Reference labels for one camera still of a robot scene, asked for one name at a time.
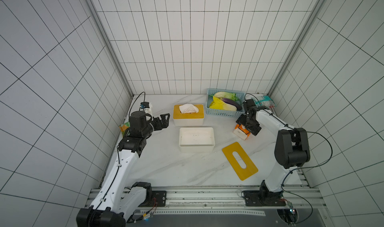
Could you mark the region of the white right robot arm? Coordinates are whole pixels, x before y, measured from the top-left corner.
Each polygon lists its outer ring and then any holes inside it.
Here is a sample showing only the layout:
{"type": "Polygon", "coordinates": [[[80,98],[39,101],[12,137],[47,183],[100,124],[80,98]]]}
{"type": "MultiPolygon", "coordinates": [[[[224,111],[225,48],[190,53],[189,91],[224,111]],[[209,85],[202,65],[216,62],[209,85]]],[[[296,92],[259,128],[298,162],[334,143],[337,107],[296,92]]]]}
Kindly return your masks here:
{"type": "Polygon", "coordinates": [[[283,196],[283,187],[290,175],[309,162],[308,133],[283,122],[269,108],[257,106],[252,99],[245,99],[243,107],[245,113],[236,121],[242,129],[257,136],[265,127],[276,137],[276,163],[258,192],[258,200],[263,205],[270,204],[283,196]]]}

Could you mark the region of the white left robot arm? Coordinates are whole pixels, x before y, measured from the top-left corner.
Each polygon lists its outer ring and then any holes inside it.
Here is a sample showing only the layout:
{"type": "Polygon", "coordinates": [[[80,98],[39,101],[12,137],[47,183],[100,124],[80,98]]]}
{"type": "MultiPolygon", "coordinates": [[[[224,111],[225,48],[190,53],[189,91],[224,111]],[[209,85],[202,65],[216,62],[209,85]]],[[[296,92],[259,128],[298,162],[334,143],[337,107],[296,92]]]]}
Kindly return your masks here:
{"type": "Polygon", "coordinates": [[[148,138],[154,131],[169,126],[170,114],[153,117],[145,111],[135,111],[129,117],[130,126],[117,146],[117,158],[96,198],[88,208],[79,210],[79,227],[124,227],[141,205],[155,203],[152,186],[136,182],[124,194],[130,171],[139,160],[148,138]]]}

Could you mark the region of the white tissue box base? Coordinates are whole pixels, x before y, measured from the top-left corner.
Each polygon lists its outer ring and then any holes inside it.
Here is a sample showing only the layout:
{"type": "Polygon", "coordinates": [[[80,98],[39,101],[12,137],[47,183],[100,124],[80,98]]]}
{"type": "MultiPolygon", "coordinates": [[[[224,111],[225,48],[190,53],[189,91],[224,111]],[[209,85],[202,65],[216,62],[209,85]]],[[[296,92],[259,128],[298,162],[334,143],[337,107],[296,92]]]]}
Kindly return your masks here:
{"type": "Polygon", "coordinates": [[[179,127],[193,127],[193,126],[203,126],[204,118],[200,119],[174,119],[175,126],[179,127]]]}

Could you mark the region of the yellow bamboo box lid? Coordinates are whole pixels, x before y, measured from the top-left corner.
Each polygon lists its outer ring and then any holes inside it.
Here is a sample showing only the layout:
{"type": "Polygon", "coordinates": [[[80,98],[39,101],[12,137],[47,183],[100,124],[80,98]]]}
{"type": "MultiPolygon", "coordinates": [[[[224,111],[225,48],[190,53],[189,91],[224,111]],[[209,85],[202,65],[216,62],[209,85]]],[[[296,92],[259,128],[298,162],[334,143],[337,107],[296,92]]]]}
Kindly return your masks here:
{"type": "Polygon", "coordinates": [[[183,104],[174,106],[173,118],[175,120],[203,119],[204,117],[204,107],[201,104],[183,104]]]}

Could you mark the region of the white tissue sheet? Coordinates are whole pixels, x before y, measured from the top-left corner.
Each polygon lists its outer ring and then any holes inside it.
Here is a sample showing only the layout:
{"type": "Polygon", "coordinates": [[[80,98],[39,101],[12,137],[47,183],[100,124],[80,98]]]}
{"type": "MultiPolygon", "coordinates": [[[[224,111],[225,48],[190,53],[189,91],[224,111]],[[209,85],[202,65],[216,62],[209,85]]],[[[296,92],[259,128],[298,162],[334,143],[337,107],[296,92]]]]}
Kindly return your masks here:
{"type": "Polygon", "coordinates": [[[180,105],[179,110],[182,114],[192,114],[199,112],[199,108],[193,104],[180,105]]]}

